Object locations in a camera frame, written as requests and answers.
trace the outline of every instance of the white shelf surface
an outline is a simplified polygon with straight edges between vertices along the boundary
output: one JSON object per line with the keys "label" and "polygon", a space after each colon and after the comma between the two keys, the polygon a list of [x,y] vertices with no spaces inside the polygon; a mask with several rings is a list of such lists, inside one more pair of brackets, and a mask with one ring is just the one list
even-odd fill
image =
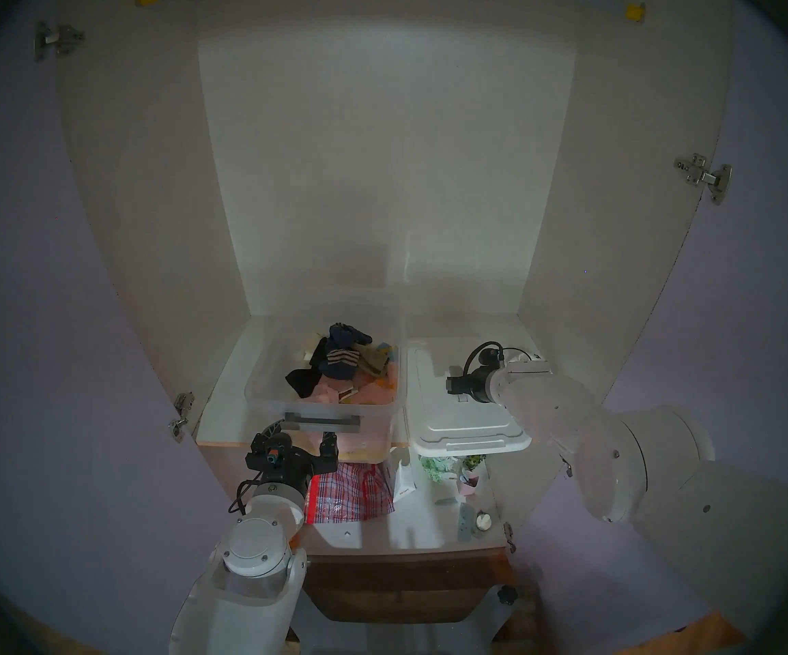
{"label": "white shelf surface", "polygon": [[[415,457],[417,490],[394,504],[394,512],[371,521],[319,523],[300,530],[308,555],[387,555],[489,549],[506,545],[497,503],[480,465],[478,488],[464,498],[454,479],[433,483]],[[491,530],[475,528],[476,513],[492,517]]]}
{"label": "white shelf surface", "polygon": [[[247,449],[254,435],[277,419],[250,408],[244,396],[245,383],[263,348],[264,336],[272,326],[271,317],[251,317],[233,348],[202,414],[196,439],[204,453],[216,447]],[[528,348],[528,351],[535,350],[516,315],[469,315],[456,319],[412,316],[407,321],[407,336],[410,341],[439,337],[473,338],[477,345],[493,339]],[[409,445],[408,428],[402,413],[397,414],[392,444]],[[506,545],[484,464],[480,467],[476,493],[464,498],[458,496],[454,479],[433,483],[425,475],[414,452],[413,457],[417,490],[397,501],[393,513],[373,521],[305,526],[300,531],[300,543],[306,552],[310,555],[420,554]],[[466,508],[470,513],[464,516],[462,510]],[[479,510],[492,516],[492,528],[486,533],[473,532],[475,513]]]}

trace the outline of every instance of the pink cloth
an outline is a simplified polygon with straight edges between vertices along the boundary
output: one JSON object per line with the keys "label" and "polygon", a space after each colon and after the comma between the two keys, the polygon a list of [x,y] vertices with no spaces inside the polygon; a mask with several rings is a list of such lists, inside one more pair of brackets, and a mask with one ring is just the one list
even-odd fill
{"label": "pink cloth", "polygon": [[[354,380],[334,380],[321,376],[312,394],[306,399],[314,404],[363,404],[383,406],[392,404],[397,396],[397,370],[395,362],[388,362],[385,376],[375,378],[358,368]],[[340,392],[351,388],[359,390],[356,394],[340,401]]]}
{"label": "pink cloth", "polygon": [[361,387],[361,390],[347,399],[343,404],[362,404],[370,406],[383,406],[392,404],[397,396],[397,365],[388,362],[385,377],[373,378],[373,382]]}
{"label": "pink cloth", "polygon": [[339,392],[319,382],[306,400],[313,404],[339,404]]}

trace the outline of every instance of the white storage box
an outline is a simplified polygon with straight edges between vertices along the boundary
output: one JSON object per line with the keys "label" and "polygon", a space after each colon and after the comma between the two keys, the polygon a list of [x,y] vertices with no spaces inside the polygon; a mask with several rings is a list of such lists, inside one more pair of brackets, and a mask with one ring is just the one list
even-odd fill
{"label": "white storage box", "polygon": [[[406,397],[408,362],[403,309],[395,293],[376,289],[325,289],[283,302],[277,310],[273,335],[264,344],[245,385],[249,404],[284,418],[297,446],[317,452],[322,432],[336,432],[340,454],[350,462],[380,463],[388,457],[394,414]],[[306,340],[314,333],[327,335],[341,321],[369,335],[373,344],[397,348],[397,393],[392,404],[316,404],[297,395],[285,376],[306,368]]]}
{"label": "white storage box", "polygon": [[466,395],[451,395],[445,389],[452,366],[463,366],[473,348],[482,342],[481,338],[428,338],[410,344],[412,394],[406,404],[406,418],[411,446],[419,455],[503,453],[530,446],[530,437],[506,409],[480,404]]}

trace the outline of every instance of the plaid bag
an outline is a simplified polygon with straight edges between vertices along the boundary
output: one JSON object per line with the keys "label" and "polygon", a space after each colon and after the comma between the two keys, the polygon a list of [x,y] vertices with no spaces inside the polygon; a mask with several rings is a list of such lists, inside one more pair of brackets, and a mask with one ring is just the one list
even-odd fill
{"label": "plaid bag", "polygon": [[305,498],[306,523],[367,521],[394,511],[379,465],[341,462],[333,474],[312,477]]}

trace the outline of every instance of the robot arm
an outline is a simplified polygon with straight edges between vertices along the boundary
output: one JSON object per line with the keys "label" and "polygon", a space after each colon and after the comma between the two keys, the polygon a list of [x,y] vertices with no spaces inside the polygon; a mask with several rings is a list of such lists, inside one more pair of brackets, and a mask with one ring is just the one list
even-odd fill
{"label": "robot arm", "polygon": [[[479,366],[470,371],[477,355]],[[631,520],[650,482],[653,493],[669,493],[701,459],[712,459],[708,437],[701,441],[671,410],[611,414],[542,358],[506,362],[500,343],[479,345],[446,388],[503,406],[528,435],[553,446],[572,468],[588,511],[604,521]],[[290,541],[303,525],[313,475],[339,464],[335,434],[325,432],[313,456],[294,448],[281,425],[252,441],[245,464],[258,478],[240,484],[230,511],[241,516],[182,606],[171,653],[280,652],[305,579],[305,550],[291,551]],[[250,485],[258,489],[244,503]]]}
{"label": "robot arm", "polygon": [[[477,353],[480,366],[470,371]],[[553,446],[597,519],[630,521],[650,480],[654,493],[669,491],[696,470],[701,442],[672,410],[612,414],[542,358],[506,362],[503,354],[498,343],[479,345],[464,374],[447,379],[449,394],[503,406],[531,438]]]}
{"label": "robot arm", "polygon": [[[170,653],[281,652],[305,580],[305,549],[291,550],[290,541],[303,526],[312,477],[339,466],[333,432],[316,456],[294,448],[281,425],[252,441],[245,465],[258,477],[239,485],[230,511],[240,517],[182,605]],[[258,488],[244,503],[250,485]]]}

